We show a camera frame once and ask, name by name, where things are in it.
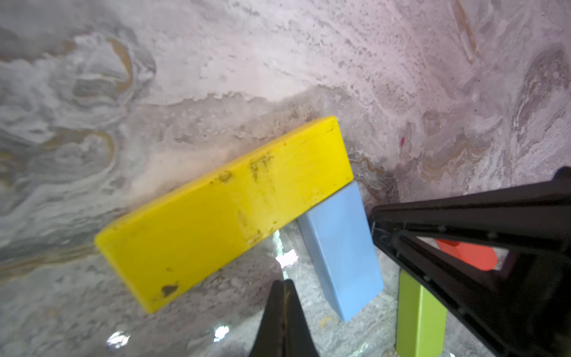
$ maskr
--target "gray marble pattern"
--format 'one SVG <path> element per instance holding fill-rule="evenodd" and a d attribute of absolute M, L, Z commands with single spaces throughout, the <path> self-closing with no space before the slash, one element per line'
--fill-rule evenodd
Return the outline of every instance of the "gray marble pattern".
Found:
<path fill-rule="evenodd" d="M 385 290 L 348 324 L 295 222 L 147 316 L 93 236 L 329 115 L 367 210 L 550 179 L 571 165 L 570 53 L 566 0 L 3 1 L 0 355 L 106 355 L 118 330 L 129 356 L 245 355 L 281 246 L 322 355 L 394 356 L 381 253 Z M 445 353 L 489 355 L 451 316 Z"/>

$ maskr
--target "wooden block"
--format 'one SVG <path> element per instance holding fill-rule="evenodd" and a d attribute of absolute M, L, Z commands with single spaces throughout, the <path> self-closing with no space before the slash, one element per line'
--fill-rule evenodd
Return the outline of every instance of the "wooden block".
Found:
<path fill-rule="evenodd" d="M 493 270 L 498 263 L 498 257 L 492 247 L 444 239 L 436 239 L 436 243 L 441 251 L 480 270 Z"/>
<path fill-rule="evenodd" d="M 152 313 L 352 179 L 337 119 L 317 119 L 117 219 L 95 244 Z"/>
<path fill-rule="evenodd" d="M 343 187 L 297 222 L 326 300 L 343 321 L 351 320 L 384 287 L 357 183 Z"/>
<path fill-rule="evenodd" d="M 444 349 L 446 308 L 421 284 L 400 271 L 396 352 L 400 357 L 438 357 Z"/>

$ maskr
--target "green block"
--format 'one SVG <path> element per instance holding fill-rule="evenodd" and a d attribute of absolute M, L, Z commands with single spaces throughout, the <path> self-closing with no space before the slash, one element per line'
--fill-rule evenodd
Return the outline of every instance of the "green block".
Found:
<path fill-rule="evenodd" d="M 444 349 L 446 308 L 414 278 L 400 271 L 396 352 L 400 357 L 438 357 Z"/>

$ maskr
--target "yellow wooden block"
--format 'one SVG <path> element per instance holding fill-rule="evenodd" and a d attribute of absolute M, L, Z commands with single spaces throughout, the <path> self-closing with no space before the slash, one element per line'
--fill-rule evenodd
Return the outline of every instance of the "yellow wooden block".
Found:
<path fill-rule="evenodd" d="M 153 313 L 353 179 L 317 119 L 117 219 L 95 244 Z"/>

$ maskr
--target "red block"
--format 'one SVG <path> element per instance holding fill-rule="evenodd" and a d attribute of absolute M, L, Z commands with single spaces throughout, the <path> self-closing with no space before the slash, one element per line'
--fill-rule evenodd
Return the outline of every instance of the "red block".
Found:
<path fill-rule="evenodd" d="M 436 239 L 440 250 L 480 270 L 492 270 L 498 263 L 496 252 L 491 247 L 464 242 Z"/>

